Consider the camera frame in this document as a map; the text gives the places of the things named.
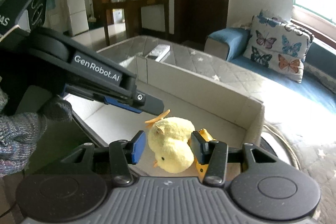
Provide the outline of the grey knitted glove hand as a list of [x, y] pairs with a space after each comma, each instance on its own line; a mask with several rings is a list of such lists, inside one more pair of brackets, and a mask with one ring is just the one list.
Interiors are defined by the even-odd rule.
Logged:
[[48, 100], [37, 113], [4, 114], [9, 100], [1, 92], [1, 177], [18, 173], [28, 164], [37, 148], [37, 142], [45, 133], [48, 121], [72, 120], [71, 104], [59, 97]]

